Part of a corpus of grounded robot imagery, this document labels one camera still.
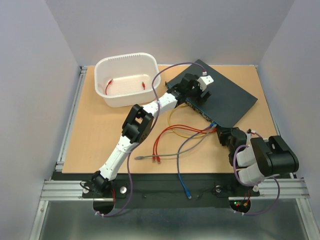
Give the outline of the dark network switch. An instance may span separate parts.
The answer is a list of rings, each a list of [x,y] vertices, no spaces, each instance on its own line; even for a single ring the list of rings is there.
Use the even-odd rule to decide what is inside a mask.
[[[213,78],[213,83],[206,89],[211,96],[203,103],[187,98],[186,104],[209,122],[224,128],[234,127],[258,99],[202,60],[195,62],[202,65]]]

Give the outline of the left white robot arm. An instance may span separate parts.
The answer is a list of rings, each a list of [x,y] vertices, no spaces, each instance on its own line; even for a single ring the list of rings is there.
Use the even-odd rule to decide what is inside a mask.
[[[135,147],[146,140],[159,115],[180,106],[188,98],[205,102],[211,96],[207,87],[213,82],[214,79],[205,72],[200,77],[186,73],[181,82],[169,88],[163,96],[142,106],[133,105],[122,125],[121,136],[115,149],[92,175],[91,182],[95,193],[100,197],[111,193],[111,181],[116,178],[122,163]]]

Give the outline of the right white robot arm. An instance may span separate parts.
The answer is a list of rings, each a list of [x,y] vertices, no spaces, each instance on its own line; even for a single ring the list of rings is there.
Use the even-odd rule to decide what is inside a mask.
[[[230,182],[231,192],[242,195],[267,178],[297,172],[299,160],[280,135],[263,138],[255,130],[238,127],[216,128],[218,140],[228,149],[229,163],[236,179]]]

